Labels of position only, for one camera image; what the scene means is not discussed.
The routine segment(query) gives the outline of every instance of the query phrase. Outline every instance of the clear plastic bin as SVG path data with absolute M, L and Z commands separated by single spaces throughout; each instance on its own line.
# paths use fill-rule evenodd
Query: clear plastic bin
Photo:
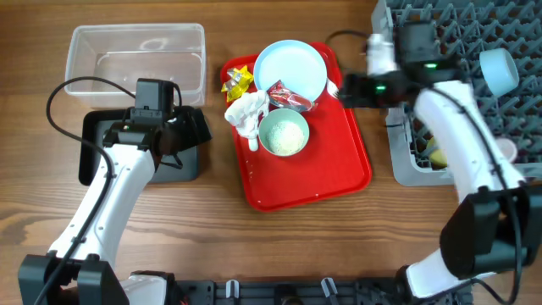
M 139 78 L 171 80 L 181 89 L 183 105 L 202 106 L 205 58 L 199 24 L 83 25 L 72 36 L 66 80 L 97 76 L 133 93 Z M 78 81 L 65 90 L 92 108 L 134 106 L 132 97 L 98 81 Z

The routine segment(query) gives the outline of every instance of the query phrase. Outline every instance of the red tray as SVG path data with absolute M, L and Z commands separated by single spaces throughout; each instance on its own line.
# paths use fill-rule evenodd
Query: red tray
M 322 55 L 328 77 L 340 86 L 342 76 L 333 51 L 322 42 L 310 45 Z M 229 79 L 226 71 L 234 67 L 247 65 L 252 72 L 256 58 L 257 54 L 230 60 L 220 72 L 221 81 Z M 252 83 L 248 91 L 255 90 Z M 262 144 L 251 152 L 247 139 L 232 127 L 246 200 L 257 210 L 271 212 L 353 193 L 371 180 L 371 165 L 351 109 L 343 109 L 324 90 L 316 109 L 302 114 L 310 137 L 303 150 L 288 158 L 272 155 Z

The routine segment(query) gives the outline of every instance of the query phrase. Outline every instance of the blue plate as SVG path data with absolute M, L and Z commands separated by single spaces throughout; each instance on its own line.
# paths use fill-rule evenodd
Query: blue plate
M 286 88 L 314 102 L 325 88 L 328 71 L 320 53 L 305 42 L 276 42 L 263 50 L 254 64 L 257 89 L 267 90 L 278 80 Z

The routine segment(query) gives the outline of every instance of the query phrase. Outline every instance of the white cup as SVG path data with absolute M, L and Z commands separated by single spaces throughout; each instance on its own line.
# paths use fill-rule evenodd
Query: white cup
M 497 48 L 481 52 L 480 66 L 485 82 L 496 97 L 502 97 L 519 84 L 516 64 L 506 49 Z

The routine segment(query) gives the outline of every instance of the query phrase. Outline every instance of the wire mesh basket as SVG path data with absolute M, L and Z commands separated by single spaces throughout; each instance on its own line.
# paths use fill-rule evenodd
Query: wire mesh basket
M 478 108 L 495 136 L 513 140 L 516 167 L 526 177 L 542 179 L 542 0 L 379 0 L 371 18 L 373 32 L 391 39 L 394 27 L 407 21 L 433 23 L 434 47 L 443 55 L 456 54 L 470 76 Z M 479 54 L 505 48 L 520 76 L 516 89 L 494 97 L 487 87 Z M 452 184 L 446 169 L 423 154 L 431 139 L 428 128 L 406 108 L 386 117 L 394 176 L 404 186 Z

